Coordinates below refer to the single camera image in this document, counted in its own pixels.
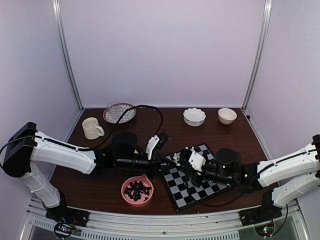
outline mug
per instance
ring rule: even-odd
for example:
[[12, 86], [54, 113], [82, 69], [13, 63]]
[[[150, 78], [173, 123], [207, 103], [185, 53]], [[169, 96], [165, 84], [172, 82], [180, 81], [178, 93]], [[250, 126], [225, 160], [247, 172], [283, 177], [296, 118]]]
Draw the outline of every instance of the mug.
[[93, 140], [105, 135], [105, 131], [99, 126], [98, 119], [89, 117], [82, 122], [84, 135], [87, 139]]

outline plate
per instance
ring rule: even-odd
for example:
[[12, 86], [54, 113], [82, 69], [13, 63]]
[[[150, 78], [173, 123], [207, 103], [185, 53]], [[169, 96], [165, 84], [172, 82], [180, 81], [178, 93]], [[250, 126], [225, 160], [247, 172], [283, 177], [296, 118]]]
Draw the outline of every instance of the plate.
[[[125, 112], [125, 110], [129, 109], [129, 108], [132, 108], [133, 105], [132, 104], [129, 104], [129, 103], [121, 103], [121, 115]], [[119, 122], [119, 124], [124, 124], [128, 121], [130, 121], [131, 119], [133, 119], [135, 117], [137, 113], [137, 110], [136, 109], [132, 109], [130, 111], [128, 111], [124, 116], [123, 118], [121, 119], [121, 121]], [[115, 119], [113, 117], [110, 116], [110, 113], [108, 111], [108, 108], [106, 108], [103, 112], [103, 119], [110, 123], [110, 124], [115, 124], [118, 119]]]

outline pink plate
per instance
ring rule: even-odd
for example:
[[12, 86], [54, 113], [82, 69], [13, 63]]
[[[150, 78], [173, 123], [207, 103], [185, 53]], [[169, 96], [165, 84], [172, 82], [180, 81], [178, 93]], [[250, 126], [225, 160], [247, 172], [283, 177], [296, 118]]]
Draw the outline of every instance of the pink plate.
[[[134, 201], [127, 194], [125, 194], [126, 187], [130, 187], [130, 183], [131, 182], [134, 183], [135, 181], [137, 181], [137, 182], [142, 181], [144, 186], [150, 187], [151, 188], [150, 195], [148, 196], [145, 194], [141, 194], [141, 199], [139, 199], [138, 201]], [[151, 198], [154, 194], [154, 186], [152, 185], [152, 183], [149, 181], [148, 177], [145, 174], [143, 174], [142, 176], [134, 176], [134, 177], [127, 179], [124, 182], [124, 184], [121, 187], [121, 194], [122, 194], [123, 199], [131, 206], [142, 207], [142, 206], [147, 205], [151, 201]]]

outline vertical metal pole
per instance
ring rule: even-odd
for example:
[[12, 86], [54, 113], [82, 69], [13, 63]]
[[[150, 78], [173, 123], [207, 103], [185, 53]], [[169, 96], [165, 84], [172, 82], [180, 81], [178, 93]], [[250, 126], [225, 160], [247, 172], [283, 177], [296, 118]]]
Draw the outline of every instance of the vertical metal pole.
[[60, 37], [60, 43], [61, 43], [63, 60], [64, 60], [66, 72], [68, 74], [68, 78], [69, 78], [69, 81], [71, 84], [72, 92], [75, 97], [77, 106], [79, 108], [79, 111], [81, 112], [84, 109], [84, 107], [83, 107], [81, 99], [80, 99], [79, 91], [78, 91], [77, 84], [75, 81], [74, 72], [71, 67], [70, 57], [69, 57], [68, 48], [67, 48], [67, 42], [66, 42], [66, 38], [65, 38], [64, 26], [63, 26], [63, 22], [62, 22], [61, 10], [60, 10], [60, 0], [52, 0], [52, 4], [53, 4], [53, 12], [54, 12], [54, 16], [55, 16], [55, 22], [56, 22], [56, 26], [58, 28], [58, 33], [59, 33], [59, 37]]
[[254, 65], [253, 65], [253, 69], [250, 77], [248, 90], [246, 92], [245, 99], [242, 106], [242, 110], [245, 114], [247, 113], [248, 104], [249, 104], [249, 101], [254, 89], [254, 85], [258, 76], [258, 71], [259, 71], [261, 60], [262, 60], [262, 54], [263, 54], [263, 50], [265, 48], [265, 44], [267, 40], [267, 35], [268, 35], [268, 30], [270, 25], [270, 18], [271, 18], [271, 9], [272, 9], [272, 0], [265, 0], [260, 39], [259, 39], [258, 48], [255, 55], [255, 61], [254, 61]]

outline mug handle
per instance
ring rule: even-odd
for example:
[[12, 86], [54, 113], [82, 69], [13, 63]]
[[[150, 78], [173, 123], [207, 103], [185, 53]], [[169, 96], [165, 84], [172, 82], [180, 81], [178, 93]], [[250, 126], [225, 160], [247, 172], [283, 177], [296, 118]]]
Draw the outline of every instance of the mug handle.
[[99, 130], [100, 133], [98, 133], [99, 136], [104, 136], [105, 135], [105, 131], [102, 127], [100, 126], [96, 126], [96, 128]]

